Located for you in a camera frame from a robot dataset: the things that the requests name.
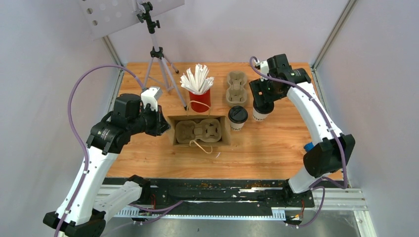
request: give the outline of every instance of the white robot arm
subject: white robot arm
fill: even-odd
[[[355,146],[355,140],[351,134],[344,135],[335,123],[333,123],[319,102],[307,72],[302,68],[293,70],[285,54],[273,56],[263,62],[257,62],[256,68],[260,69],[262,75],[268,75],[276,79],[297,84],[300,88],[308,92],[311,97],[309,98],[307,94],[296,87],[269,80],[262,75],[260,79],[249,83],[255,106],[263,108],[266,104],[273,104],[276,100],[288,97],[298,109],[309,130],[314,148],[304,155],[304,166],[294,177],[288,180],[287,186],[285,187],[288,191],[286,190],[287,197],[284,198],[298,197],[295,194],[308,191],[310,186],[317,180],[342,168],[338,145],[331,134],[331,130],[337,134],[343,146],[346,163]],[[320,108],[317,108],[312,100],[316,100]],[[325,119],[319,109],[326,115],[331,125],[330,128],[326,126]]]
[[[161,136],[170,129],[161,106],[157,104],[161,94],[159,87],[150,87],[141,96],[123,94],[115,100],[114,110],[90,131],[87,140],[88,171],[84,170],[84,158],[66,198],[56,212],[45,215],[45,224],[57,229],[58,223],[65,216],[59,228],[67,236],[100,236],[106,223],[121,209],[134,201],[148,198],[150,181],[134,175],[118,190],[95,201],[109,168],[132,135],[145,132]],[[83,174],[83,184],[77,190]],[[75,192],[76,198],[67,211],[66,207]]]

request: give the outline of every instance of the coffee cup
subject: coffee cup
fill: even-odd
[[[242,106],[234,106],[228,112],[228,118],[230,119],[230,127],[233,131],[240,131],[249,115],[245,108]]]
[[[263,106],[257,106],[255,101],[253,101],[253,119],[261,122],[268,117],[268,115],[274,110],[274,103],[266,103]]]

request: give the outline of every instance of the white wall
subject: white wall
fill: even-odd
[[[379,237],[418,236],[419,2],[359,0],[320,66]]]
[[[112,60],[101,40],[90,40],[77,1],[2,1],[0,22],[0,235],[52,236],[42,219],[61,204],[83,158],[68,96],[82,73]],[[84,140],[109,105],[116,72],[94,73],[76,92]]]
[[[247,62],[286,53],[313,63],[347,0],[186,0],[154,17],[159,44],[172,61]],[[122,61],[148,62],[145,23],[110,35]]]

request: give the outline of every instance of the cardboard cup holder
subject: cardboard cup holder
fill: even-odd
[[[243,106],[248,99],[248,93],[245,89],[245,84],[248,76],[241,71],[232,71],[227,74],[227,93],[225,98],[230,107],[241,105]]]
[[[221,124],[215,118],[207,118],[196,123],[193,120],[179,121],[175,127],[178,143],[189,144],[191,140],[218,142],[221,139]]]

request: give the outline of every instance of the brown paper bag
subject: brown paper bag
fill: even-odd
[[[191,139],[189,142],[179,142],[176,138],[176,125],[180,121],[193,121],[195,124],[200,124],[203,120],[207,119],[206,121],[209,121],[209,119],[215,119],[220,124],[221,129],[221,138],[216,142],[205,142],[201,139]],[[231,145],[231,135],[230,135],[230,122],[228,120],[227,116],[217,116],[217,115],[184,115],[184,116],[168,116],[168,123],[170,123],[170,130],[167,131],[170,143],[173,146],[179,146],[179,147],[200,147],[204,152],[207,154],[211,152],[207,152],[202,147],[221,147],[221,146],[230,146]]]

